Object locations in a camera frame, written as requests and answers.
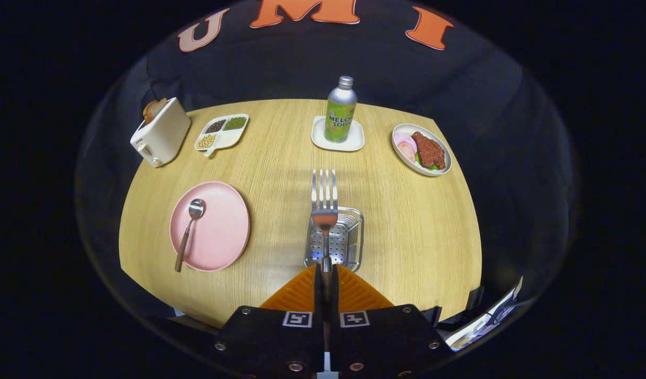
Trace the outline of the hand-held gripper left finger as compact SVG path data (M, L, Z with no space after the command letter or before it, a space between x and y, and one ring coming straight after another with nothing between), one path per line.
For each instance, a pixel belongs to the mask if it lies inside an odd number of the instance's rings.
M214 338L213 360L240 378L315 378L322 372L320 267L297 274L261 307L238 307Z

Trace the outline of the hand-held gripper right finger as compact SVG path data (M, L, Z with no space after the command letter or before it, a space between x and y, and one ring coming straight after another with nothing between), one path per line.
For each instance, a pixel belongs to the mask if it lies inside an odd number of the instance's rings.
M393 305L344 266L330 279L331 369L340 378L418 378L455 357L413 304Z

